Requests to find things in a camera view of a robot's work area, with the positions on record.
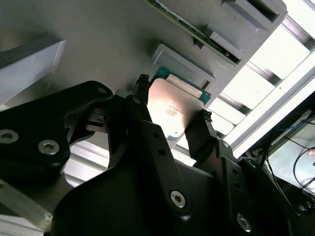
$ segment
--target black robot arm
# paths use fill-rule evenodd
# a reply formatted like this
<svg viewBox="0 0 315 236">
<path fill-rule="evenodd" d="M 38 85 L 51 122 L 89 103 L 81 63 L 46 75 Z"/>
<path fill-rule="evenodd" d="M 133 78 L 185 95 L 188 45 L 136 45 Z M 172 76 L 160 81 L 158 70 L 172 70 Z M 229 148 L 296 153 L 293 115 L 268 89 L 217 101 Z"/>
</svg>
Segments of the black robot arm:
<svg viewBox="0 0 315 236">
<path fill-rule="evenodd" d="M 311 235 L 256 161 L 217 138 L 210 112 L 185 130 L 195 165 L 174 160 L 148 89 L 146 76 L 136 95 L 90 81 L 1 112 L 0 202 L 51 236 Z M 109 136 L 109 168 L 70 190 L 69 147 L 95 132 Z"/>
</svg>

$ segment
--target bright light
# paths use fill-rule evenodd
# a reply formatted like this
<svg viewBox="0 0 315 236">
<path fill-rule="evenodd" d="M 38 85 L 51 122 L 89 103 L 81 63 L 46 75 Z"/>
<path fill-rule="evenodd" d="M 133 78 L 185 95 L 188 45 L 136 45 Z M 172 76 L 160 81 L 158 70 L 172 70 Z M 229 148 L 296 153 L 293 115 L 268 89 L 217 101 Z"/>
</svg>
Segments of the bright light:
<svg viewBox="0 0 315 236">
<path fill-rule="evenodd" d="M 254 109 L 273 89 L 271 83 L 245 65 L 222 93 Z"/>
<path fill-rule="evenodd" d="M 259 68 L 267 68 L 280 79 L 284 79 L 309 53 L 310 51 L 285 28 L 279 26 L 253 55 L 250 62 Z"/>
<path fill-rule="evenodd" d="M 193 166 L 196 163 L 196 161 L 194 159 L 190 158 L 189 156 L 182 154 L 181 152 L 179 152 L 175 149 L 172 149 L 171 152 L 173 154 L 173 157 L 176 160 L 179 160 L 188 166 Z"/>
<path fill-rule="evenodd" d="M 309 55 L 282 83 L 273 90 L 251 113 L 249 113 L 243 121 L 237 125 L 232 132 L 226 137 L 225 141 L 232 144 L 247 129 L 249 129 L 255 121 L 263 114 L 268 113 L 271 106 L 278 102 L 295 84 L 297 84 L 315 65 L 315 52 Z M 274 127 L 281 119 L 291 112 L 299 103 L 315 91 L 315 80 L 313 79 L 297 94 L 286 102 L 279 110 L 270 112 L 269 119 L 264 122 L 257 130 L 255 130 L 247 139 L 234 149 L 234 156 L 239 157 L 255 142 L 257 142 L 266 132 Z"/>
<path fill-rule="evenodd" d="M 315 38 L 315 11 L 311 3 L 303 0 L 283 0 L 286 4 L 289 16 L 298 23 L 307 33 Z"/>
<path fill-rule="evenodd" d="M 242 121 L 242 119 L 245 118 L 245 115 L 243 113 L 226 104 L 219 98 L 215 99 L 208 109 L 212 112 L 217 113 L 219 116 L 225 118 L 233 124 L 238 124 Z"/>
<path fill-rule="evenodd" d="M 212 123 L 211 123 L 212 127 L 224 135 L 227 135 L 234 128 L 234 125 L 231 122 L 220 117 L 214 112 L 212 112 L 211 114 L 211 119 L 212 119 Z"/>
<path fill-rule="evenodd" d="M 184 134 L 183 137 L 181 137 L 181 139 L 177 142 L 177 145 L 183 147 L 183 148 L 186 148 L 187 150 L 189 150 L 189 147 L 188 147 L 188 142 L 187 142 L 187 139 L 186 139 L 186 135 Z"/>
</svg>

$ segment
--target green circuit board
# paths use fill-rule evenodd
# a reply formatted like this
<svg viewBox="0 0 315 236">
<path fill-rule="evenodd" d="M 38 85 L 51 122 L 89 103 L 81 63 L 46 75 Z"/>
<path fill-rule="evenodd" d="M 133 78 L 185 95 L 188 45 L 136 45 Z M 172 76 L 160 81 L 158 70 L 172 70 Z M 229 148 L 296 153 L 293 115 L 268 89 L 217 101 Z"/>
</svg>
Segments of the green circuit board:
<svg viewBox="0 0 315 236">
<path fill-rule="evenodd" d="M 202 42 L 204 45 L 206 45 L 208 48 L 216 52 L 218 55 L 232 63 L 233 65 L 238 65 L 241 61 L 236 56 L 234 56 L 232 53 L 230 53 L 228 50 L 223 48 L 221 45 L 219 45 L 217 42 L 213 41 L 209 37 L 207 37 L 203 32 L 201 32 L 199 29 L 194 27 L 192 24 L 190 24 L 188 21 L 183 19 L 181 16 L 173 12 L 171 9 L 169 9 L 167 6 L 162 4 L 158 0 L 144 0 L 147 4 L 149 4 L 151 7 L 153 7 L 155 10 L 157 10 L 160 14 L 174 22 L 176 25 L 184 29 L 186 32 L 188 32 L 192 37 Z"/>
</svg>

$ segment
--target metal frame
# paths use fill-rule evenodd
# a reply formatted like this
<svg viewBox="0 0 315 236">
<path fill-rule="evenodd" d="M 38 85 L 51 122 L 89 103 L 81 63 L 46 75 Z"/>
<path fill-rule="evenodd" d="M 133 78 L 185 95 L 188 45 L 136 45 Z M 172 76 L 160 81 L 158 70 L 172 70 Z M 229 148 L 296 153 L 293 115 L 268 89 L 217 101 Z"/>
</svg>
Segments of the metal frame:
<svg viewBox="0 0 315 236">
<path fill-rule="evenodd" d="M 45 37 L 0 53 L 0 104 L 58 66 L 66 41 Z"/>
</svg>

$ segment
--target metal bolt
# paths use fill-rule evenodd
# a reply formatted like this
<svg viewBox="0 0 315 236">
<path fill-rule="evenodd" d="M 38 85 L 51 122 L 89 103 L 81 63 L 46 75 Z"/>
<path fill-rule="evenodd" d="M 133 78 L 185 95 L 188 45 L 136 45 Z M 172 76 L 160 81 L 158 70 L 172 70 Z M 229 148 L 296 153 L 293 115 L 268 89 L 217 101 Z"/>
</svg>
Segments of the metal bolt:
<svg viewBox="0 0 315 236">
<path fill-rule="evenodd" d="M 229 147 L 229 144 L 227 144 L 227 142 L 225 142 L 225 141 L 222 140 L 222 143 L 223 143 L 223 145 L 224 145 L 226 148 Z"/>
<path fill-rule="evenodd" d="M 141 104 L 141 102 L 140 102 L 139 99 L 137 99 L 137 98 L 134 97 L 133 100 L 134 100 L 135 103 Z"/>
<path fill-rule="evenodd" d="M 11 129 L 0 130 L 0 144 L 11 144 L 19 139 L 19 134 Z"/>
<path fill-rule="evenodd" d="M 55 155 L 59 151 L 59 144 L 54 140 L 43 140 L 38 144 L 38 150 L 46 155 Z"/>
<path fill-rule="evenodd" d="M 179 208 L 183 208 L 186 204 L 184 196 L 176 190 L 171 192 L 171 200 Z"/>
<path fill-rule="evenodd" d="M 97 90 L 101 93 L 104 93 L 104 94 L 107 93 L 106 89 L 104 89 L 104 88 L 98 88 Z"/>
<path fill-rule="evenodd" d="M 247 233 L 252 231 L 250 223 L 240 213 L 237 214 L 236 219 L 237 219 L 237 222 L 239 223 L 239 225 L 242 227 L 243 230 L 245 230 Z"/>
<path fill-rule="evenodd" d="M 257 168 L 257 164 L 256 162 L 254 162 L 253 160 L 248 160 L 248 163 L 253 166 L 254 168 Z"/>
</svg>

